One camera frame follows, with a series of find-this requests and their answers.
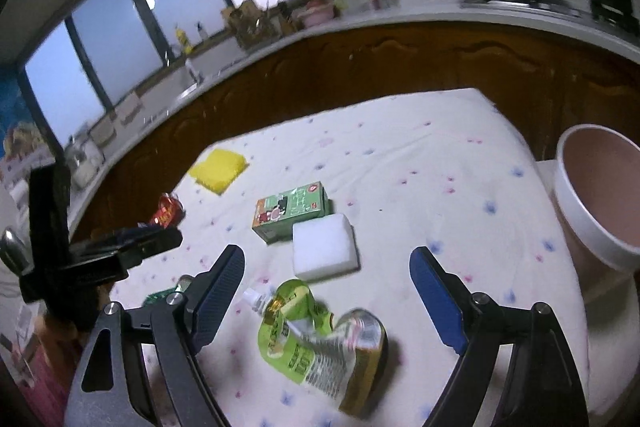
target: white bowl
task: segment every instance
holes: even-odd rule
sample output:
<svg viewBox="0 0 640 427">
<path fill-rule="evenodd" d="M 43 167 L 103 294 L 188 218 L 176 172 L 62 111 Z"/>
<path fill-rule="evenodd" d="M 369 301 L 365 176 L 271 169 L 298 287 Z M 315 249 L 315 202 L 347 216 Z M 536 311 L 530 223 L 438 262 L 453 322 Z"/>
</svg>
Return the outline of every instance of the white bowl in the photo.
<svg viewBox="0 0 640 427">
<path fill-rule="evenodd" d="M 586 247 L 582 255 L 588 250 L 622 273 L 640 269 L 640 148 L 607 127 L 582 124 L 562 134 L 557 160 L 556 199 Z"/>
</svg>

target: tablecloth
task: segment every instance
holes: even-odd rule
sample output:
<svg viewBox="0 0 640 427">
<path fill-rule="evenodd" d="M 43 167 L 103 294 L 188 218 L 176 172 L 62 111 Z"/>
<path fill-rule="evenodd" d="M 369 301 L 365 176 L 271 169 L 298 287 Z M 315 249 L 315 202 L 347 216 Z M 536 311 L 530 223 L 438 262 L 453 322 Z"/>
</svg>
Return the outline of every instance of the tablecloth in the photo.
<svg viewBox="0 0 640 427">
<path fill-rule="evenodd" d="M 522 137 L 480 92 L 371 100 L 224 140 L 200 159 L 213 147 L 241 153 L 248 169 L 222 196 L 186 175 L 175 189 L 187 212 L 181 247 L 132 269 L 112 297 L 127 308 L 140 306 L 181 274 L 209 269 L 227 244 L 244 250 L 236 297 L 214 342 L 198 356 L 231 425 L 421 426 L 457 360 L 409 277 L 409 255 L 421 245 L 472 292 L 526 309 L 548 302 L 587 393 L 584 305 L 562 230 Z M 361 269 L 313 283 L 314 296 L 338 316 L 355 307 L 370 310 L 390 341 L 380 398 L 361 418 L 343 415 L 264 362 L 257 347 L 260 317 L 241 299 L 248 287 L 293 277 L 291 243 L 267 246 L 251 230 L 256 200 L 318 180 L 334 211 L 354 227 Z M 478 426 L 491 422 L 510 349 L 500 348 Z M 145 356 L 162 421 L 174 425 L 152 347 Z"/>
</svg>

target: white sponge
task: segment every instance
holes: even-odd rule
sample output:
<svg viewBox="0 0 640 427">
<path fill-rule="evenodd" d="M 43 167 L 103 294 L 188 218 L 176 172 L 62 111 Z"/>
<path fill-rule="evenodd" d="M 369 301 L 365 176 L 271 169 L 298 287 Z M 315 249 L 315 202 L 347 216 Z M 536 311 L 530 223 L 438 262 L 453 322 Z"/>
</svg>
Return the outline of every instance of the white sponge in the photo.
<svg viewBox="0 0 640 427">
<path fill-rule="evenodd" d="M 324 279 L 357 267 L 353 230 L 344 214 L 293 225 L 293 272 L 299 279 Z"/>
</svg>

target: bottle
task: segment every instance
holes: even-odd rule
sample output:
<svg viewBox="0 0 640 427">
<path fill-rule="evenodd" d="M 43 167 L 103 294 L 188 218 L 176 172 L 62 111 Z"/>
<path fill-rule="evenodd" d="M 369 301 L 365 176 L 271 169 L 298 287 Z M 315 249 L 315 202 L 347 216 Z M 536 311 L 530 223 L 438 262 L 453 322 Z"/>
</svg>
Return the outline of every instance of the bottle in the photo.
<svg viewBox="0 0 640 427">
<path fill-rule="evenodd" d="M 178 39 L 178 42 L 180 42 L 182 52 L 185 55 L 191 54 L 193 51 L 191 41 L 189 40 L 187 33 L 183 29 L 178 28 L 178 25 L 175 25 L 175 37 Z"/>
<path fill-rule="evenodd" d="M 204 26 L 200 21 L 198 21 L 198 23 L 196 24 L 196 29 L 198 30 L 198 35 L 203 41 L 209 38 L 209 34 L 207 33 L 206 29 L 204 29 Z"/>
</svg>

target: metal bolt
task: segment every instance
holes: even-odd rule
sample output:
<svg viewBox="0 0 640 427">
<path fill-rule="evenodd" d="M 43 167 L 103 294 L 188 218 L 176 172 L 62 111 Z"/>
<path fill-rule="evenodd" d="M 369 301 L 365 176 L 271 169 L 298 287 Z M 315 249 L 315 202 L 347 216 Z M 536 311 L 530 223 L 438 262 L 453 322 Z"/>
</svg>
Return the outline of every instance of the metal bolt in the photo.
<svg viewBox="0 0 640 427">
<path fill-rule="evenodd" d="M 175 306 L 180 304 L 183 298 L 180 292 L 169 293 L 169 295 L 166 296 L 166 303 L 169 304 L 169 306 Z"/>
<path fill-rule="evenodd" d="M 483 306 L 485 304 L 488 304 L 489 302 L 489 295 L 482 292 L 474 293 L 473 295 L 471 295 L 471 298 L 478 306 Z"/>
<path fill-rule="evenodd" d="M 551 306 L 544 302 L 536 302 L 533 308 L 541 315 L 548 315 L 551 313 Z"/>
<path fill-rule="evenodd" d="M 104 312 L 107 315 L 113 315 L 119 309 L 120 309 L 120 304 L 118 302 L 110 302 L 104 307 Z"/>
</svg>

